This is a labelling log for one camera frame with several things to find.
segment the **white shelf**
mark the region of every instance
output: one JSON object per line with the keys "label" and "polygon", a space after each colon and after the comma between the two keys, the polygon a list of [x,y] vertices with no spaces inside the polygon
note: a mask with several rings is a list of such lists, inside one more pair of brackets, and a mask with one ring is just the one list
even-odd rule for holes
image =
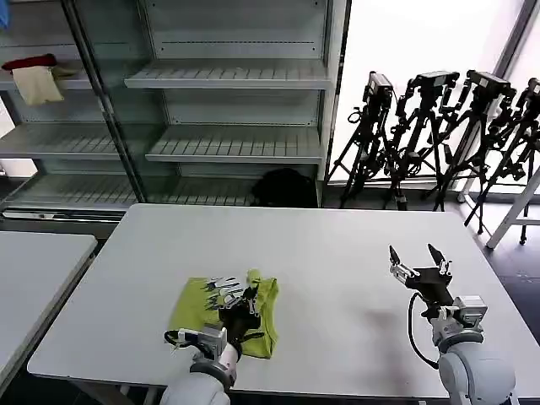
{"label": "white shelf", "polygon": [[329,89],[316,59],[158,60],[124,80],[138,89]]}
{"label": "white shelf", "polygon": [[152,198],[155,203],[180,205],[230,205],[249,207],[255,179],[181,177],[169,192]]}
{"label": "white shelf", "polygon": [[147,160],[184,163],[321,163],[314,127],[174,125]]}
{"label": "white shelf", "polygon": [[120,209],[137,203],[126,175],[36,175],[7,200],[9,208]]}
{"label": "white shelf", "polygon": [[120,160],[106,124],[21,124],[0,138],[0,158]]}
{"label": "white shelf", "polygon": [[[92,86],[90,85],[90,80],[88,79],[88,76],[86,72],[84,71],[84,68],[82,67],[80,62],[76,63],[76,65],[74,66],[68,64],[66,67],[78,69],[78,71],[73,76],[57,79],[56,82],[59,89],[66,89],[66,90],[92,89]],[[17,86],[15,85],[13,75],[10,72],[6,72],[5,70],[0,69],[0,90],[16,90],[16,89],[17,89]]]}

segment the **table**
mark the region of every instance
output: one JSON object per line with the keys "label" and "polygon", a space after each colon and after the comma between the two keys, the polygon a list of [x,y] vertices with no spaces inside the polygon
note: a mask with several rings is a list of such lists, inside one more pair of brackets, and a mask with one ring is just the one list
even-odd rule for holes
{"label": "table", "polygon": [[[242,358],[235,389],[297,395],[447,397],[407,336],[412,291],[389,273],[388,245],[429,266],[451,259],[454,294],[489,306],[485,345],[516,368],[520,397],[540,397],[540,348],[453,213],[135,205],[113,232],[31,358],[37,375],[166,386],[191,363],[164,343],[188,277],[278,278],[270,360]],[[436,359],[417,305],[414,336]]]}
{"label": "table", "polygon": [[90,235],[0,232],[0,396],[84,272]]}

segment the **wire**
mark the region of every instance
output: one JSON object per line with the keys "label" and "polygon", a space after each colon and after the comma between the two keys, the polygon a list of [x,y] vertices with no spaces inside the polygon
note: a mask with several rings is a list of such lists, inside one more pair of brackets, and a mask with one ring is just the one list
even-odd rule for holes
{"label": "wire", "polygon": [[419,297],[421,300],[424,300],[422,295],[420,293],[414,293],[411,297],[410,302],[408,303],[408,319],[407,319],[407,330],[408,330],[408,340],[411,343],[411,346],[413,346],[414,352],[428,365],[430,365],[435,370],[439,369],[439,365],[435,363],[433,360],[430,360],[426,358],[423,354],[420,353],[419,348],[417,348],[416,343],[414,342],[413,337],[413,307],[414,307],[414,301],[416,298]]}

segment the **tripod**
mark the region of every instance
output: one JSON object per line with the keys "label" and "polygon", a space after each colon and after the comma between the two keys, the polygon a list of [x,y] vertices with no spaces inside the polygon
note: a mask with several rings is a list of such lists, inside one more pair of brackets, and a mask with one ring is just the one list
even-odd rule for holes
{"label": "tripod", "polygon": [[[459,78],[458,72],[432,72],[419,74],[415,79],[408,81],[405,94],[399,98],[397,102],[396,115],[399,117],[398,124],[391,129],[394,134],[394,138],[391,141],[391,147],[394,151],[398,150],[395,154],[397,158],[397,167],[391,171],[391,185],[385,196],[383,209],[386,208],[388,202],[394,196],[397,209],[400,211],[407,211],[407,199],[402,193],[401,182],[408,176],[415,176],[420,172],[422,163],[425,162],[427,157],[426,149],[422,149],[418,153],[416,148],[418,146],[420,133],[426,127],[427,122],[431,125],[431,143],[433,144],[433,150],[435,151],[435,176],[437,179],[437,186],[442,187],[442,178],[440,170],[440,156],[439,145],[442,139],[439,136],[439,128],[442,123],[443,116],[436,116],[432,111],[437,106],[437,100],[443,95],[443,89],[445,93],[440,104],[440,111],[447,109],[446,103],[450,99],[451,91],[456,86],[456,81]],[[418,88],[418,92],[421,97],[419,108],[414,109],[409,118],[405,112],[405,106],[408,99],[413,97],[414,90]],[[416,120],[413,133],[405,148],[399,149],[399,143],[401,142],[402,135],[411,127],[412,122]]]}
{"label": "tripod", "polygon": [[[523,107],[526,104],[526,110],[523,115]],[[489,178],[486,188],[478,196],[476,205],[472,209],[471,213],[465,220],[465,226],[469,225],[473,215],[476,213],[477,209],[481,207],[488,196],[489,190],[493,187],[497,180],[500,177],[506,177],[512,175],[514,180],[520,180],[524,175],[525,171],[523,170],[523,164],[529,160],[528,167],[528,180],[532,177],[533,166],[534,166],[534,153],[537,150],[537,139],[538,139],[538,116],[540,115],[540,82],[535,78],[531,78],[528,83],[527,89],[525,89],[516,103],[516,108],[518,109],[513,117],[512,121],[508,124],[507,128],[503,131],[502,138],[510,136],[514,129],[517,127],[516,135],[510,142],[508,149],[503,153],[502,159],[495,169],[493,175]],[[514,153],[516,148],[522,144],[526,144],[525,148],[521,152],[515,163],[512,162],[511,155]],[[527,216],[529,211],[529,204],[526,205],[524,210],[524,215]],[[527,226],[523,225],[521,228],[521,240],[522,245],[525,244],[527,240]]]}
{"label": "tripod", "polygon": [[[356,111],[348,117],[349,122],[358,123],[358,126],[327,177],[328,183],[338,167],[348,173],[347,184],[340,198],[340,208],[345,206],[347,200],[356,197],[364,189],[365,181],[374,176],[384,165],[382,155],[379,154],[379,147],[381,138],[385,148],[388,145],[385,124],[392,105],[392,91],[392,85],[384,74],[371,72],[369,82],[364,89],[362,101],[365,106],[362,112],[359,111],[359,107],[356,107]],[[358,152],[354,158],[353,167],[349,170],[343,164],[343,159],[353,144],[358,147]]]}
{"label": "tripod", "polygon": [[[503,121],[509,114],[508,107],[516,94],[516,92],[511,88],[509,82],[501,78],[497,78],[490,73],[481,73],[474,70],[469,70],[467,72],[467,80],[465,81],[465,86],[462,91],[465,93],[465,98],[467,98],[472,84],[475,84],[475,88],[472,91],[472,101],[469,110],[465,111],[459,119],[450,122],[445,131],[445,138],[448,138],[452,131],[459,127],[465,120],[468,120],[465,132],[463,133],[460,143],[457,145],[456,152],[444,174],[442,187],[440,187],[439,191],[437,192],[435,206],[433,208],[434,211],[436,211],[439,206],[442,207],[446,197],[446,192],[454,180],[454,176],[464,170],[470,169],[471,163],[473,163],[472,169],[479,173],[481,180],[485,176],[485,155],[489,150],[489,145],[493,143],[490,138],[486,137],[488,109],[493,101],[497,100],[501,95],[504,95],[505,101],[504,103],[501,102],[503,112],[500,114],[500,121]],[[480,129],[480,146],[478,148],[478,152],[473,155],[471,159],[467,159],[467,151],[473,145],[476,135],[475,130],[478,126]],[[483,182],[481,181],[480,184],[482,192]],[[428,197],[436,189],[437,188],[430,190],[426,194],[426,197]],[[482,217],[483,208],[481,206],[480,224],[482,223]]]}

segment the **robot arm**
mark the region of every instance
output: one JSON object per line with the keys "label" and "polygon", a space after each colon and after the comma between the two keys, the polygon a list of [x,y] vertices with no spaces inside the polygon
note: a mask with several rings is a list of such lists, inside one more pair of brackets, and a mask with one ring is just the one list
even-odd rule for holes
{"label": "robot arm", "polygon": [[257,287],[244,291],[219,309],[223,327],[204,327],[202,331],[179,329],[165,333],[165,340],[175,348],[194,346],[199,353],[193,358],[190,374],[171,384],[161,398],[161,405],[228,405],[227,391],[235,384],[236,364],[242,355],[241,344],[260,333],[261,317],[255,301]]}
{"label": "robot arm", "polygon": [[390,246],[390,272],[417,290],[428,307],[422,316],[433,327],[433,344],[440,353],[437,363],[430,365],[439,370],[452,405],[518,404],[513,368],[482,345],[480,322],[488,307],[479,296],[452,299],[446,288],[452,278],[451,262],[432,245],[428,248],[436,267],[410,268]]}

